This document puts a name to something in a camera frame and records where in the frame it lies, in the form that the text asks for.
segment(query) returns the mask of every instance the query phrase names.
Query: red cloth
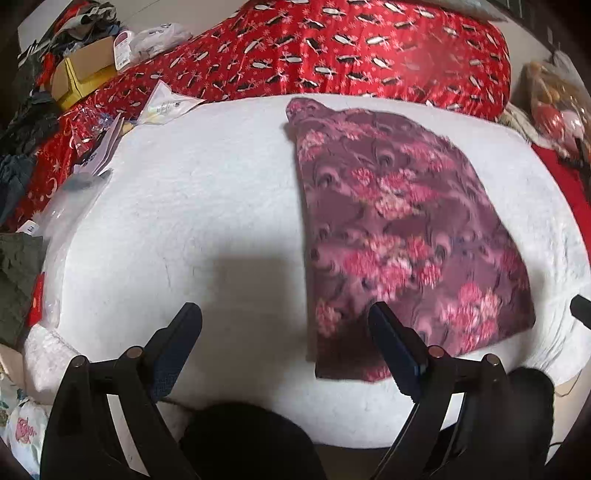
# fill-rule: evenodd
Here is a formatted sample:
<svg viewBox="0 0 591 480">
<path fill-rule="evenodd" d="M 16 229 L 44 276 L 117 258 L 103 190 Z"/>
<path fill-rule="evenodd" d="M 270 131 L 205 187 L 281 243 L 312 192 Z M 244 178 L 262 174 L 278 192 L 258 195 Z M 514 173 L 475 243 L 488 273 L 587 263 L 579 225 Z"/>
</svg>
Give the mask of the red cloth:
<svg viewBox="0 0 591 480">
<path fill-rule="evenodd" d="M 43 319 L 43 285 L 45 283 L 45 272 L 37 276 L 35 289 L 33 290 L 33 304 L 27 316 L 27 326 L 32 327 Z"/>
<path fill-rule="evenodd" d="M 28 194 L 9 227 L 43 209 L 69 175 L 73 128 L 90 138 L 92 112 L 137 118 L 158 79 L 208 102 L 314 92 L 427 103 L 488 120 L 503 111 L 511 66 L 493 25 L 410 2 L 305 1 L 248 2 L 72 107 L 38 152 Z"/>
<path fill-rule="evenodd" d="M 591 205 L 585 196 L 579 172 L 562 165 L 558 159 L 558 154 L 554 150 L 541 148 L 537 145 L 532 145 L 532 148 L 546 165 L 569 203 L 574 219 L 579 225 L 579 230 L 581 230 L 583 241 L 587 247 L 587 255 L 591 261 Z"/>
<path fill-rule="evenodd" d="M 56 67 L 56 57 L 53 53 L 48 51 L 45 55 L 43 55 L 43 71 L 39 77 L 37 77 L 35 84 L 40 87 L 41 85 L 45 85 L 47 82 L 49 82 L 53 72 L 56 71 Z"/>
<path fill-rule="evenodd" d="M 79 2 L 75 2 L 74 5 L 68 7 L 68 9 L 63 13 L 61 18 L 56 22 L 55 26 L 53 27 L 53 33 L 56 34 L 60 31 L 60 28 L 64 26 L 64 24 L 71 18 L 74 18 L 78 15 L 80 8 L 86 7 L 90 5 L 90 2 L 86 0 L 81 0 Z"/>
</svg>

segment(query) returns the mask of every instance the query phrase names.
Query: white pillow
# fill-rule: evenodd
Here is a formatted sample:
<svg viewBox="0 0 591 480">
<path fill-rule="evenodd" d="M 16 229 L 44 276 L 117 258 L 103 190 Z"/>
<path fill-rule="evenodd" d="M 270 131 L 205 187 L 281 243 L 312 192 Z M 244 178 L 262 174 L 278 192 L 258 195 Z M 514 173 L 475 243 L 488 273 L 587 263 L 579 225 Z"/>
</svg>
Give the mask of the white pillow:
<svg viewBox="0 0 591 480">
<path fill-rule="evenodd" d="M 507 18 L 486 0 L 426 0 L 426 3 L 481 21 L 507 21 Z"/>
</svg>

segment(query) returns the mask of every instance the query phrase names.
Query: purple floral cloth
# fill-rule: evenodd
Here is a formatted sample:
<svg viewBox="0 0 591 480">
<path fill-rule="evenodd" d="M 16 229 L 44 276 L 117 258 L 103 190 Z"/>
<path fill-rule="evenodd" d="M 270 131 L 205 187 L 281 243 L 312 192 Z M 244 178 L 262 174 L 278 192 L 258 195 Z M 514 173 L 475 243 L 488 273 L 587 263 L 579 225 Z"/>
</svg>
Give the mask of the purple floral cloth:
<svg viewBox="0 0 591 480">
<path fill-rule="evenodd" d="M 451 355 L 534 325 L 525 264 L 448 139 L 402 115 L 306 98 L 287 116 L 309 216 L 317 377 L 389 376 L 367 327 L 380 300 Z"/>
</svg>

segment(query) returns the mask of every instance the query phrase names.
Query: pile of clothes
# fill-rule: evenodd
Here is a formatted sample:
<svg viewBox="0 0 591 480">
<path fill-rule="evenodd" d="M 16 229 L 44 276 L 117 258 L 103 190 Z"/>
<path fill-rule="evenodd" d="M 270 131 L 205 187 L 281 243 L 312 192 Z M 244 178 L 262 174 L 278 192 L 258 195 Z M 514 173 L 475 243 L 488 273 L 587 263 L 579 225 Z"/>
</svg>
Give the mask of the pile of clothes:
<svg viewBox="0 0 591 480">
<path fill-rule="evenodd" d="M 33 93 L 0 135 L 0 225 L 27 191 L 35 149 L 59 128 L 60 108 L 48 92 Z"/>
<path fill-rule="evenodd" d="M 33 42 L 19 57 L 13 83 L 20 100 L 46 85 L 57 65 L 69 54 L 96 40 L 117 35 L 115 7 L 95 0 L 73 0 L 39 42 Z"/>
</svg>

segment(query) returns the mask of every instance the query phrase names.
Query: clear plastic bag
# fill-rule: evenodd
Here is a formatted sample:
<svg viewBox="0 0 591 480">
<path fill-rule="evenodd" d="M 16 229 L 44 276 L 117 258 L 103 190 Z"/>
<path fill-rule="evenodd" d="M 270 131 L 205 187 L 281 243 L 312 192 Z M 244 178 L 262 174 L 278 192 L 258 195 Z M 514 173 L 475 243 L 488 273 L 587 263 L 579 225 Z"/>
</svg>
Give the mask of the clear plastic bag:
<svg viewBox="0 0 591 480">
<path fill-rule="evenodd" d="M 88 152 L 94 146 L 94 140 L 107 130 L 113 123 L 113 117 L 105 112 L 98 112 L 94 108 L 82 107 L 78 113 L 84 119 L 84 126 L 79 131 L 78 122 L 72 123 L 72 143 L 76 149 L 78 158 Z"/>
<path fill-rule="evenodd" d="M 42 236 L 47 247 L 43 272 L 43 319 L 47 328 L 60 323 L 61 290 L 64 283 L 66 257 L 80 222 L 94 205 L 107 183 L 112 170 L 99 176 L 76 173 L 68 177 L 56 191 L 45 209 L 33 220 L 39 225 L 34 236 Z"/>
<path fill-rule="evenodd" d="M 536 128 L 565 158 L 580 158 L 577 139 L 591 153 L 591 103 L 588 93 L 548 63 L 532 62 L 526 67 L 530 83 L 531 113 Z"/>
<path fill-rule="evenodd" d="M 192 34 L 178 23 L 169 23 L 139 32 L 129 43 L 132 64 L 151 59 L 191 38 Z"/>
<path fill-rule="evenodd" d="M 173 93 L 166 83 L 159 80 L 138 117 L 137 125 L 167 124 L 203 102 L 200 98 Z"/>
</svg>

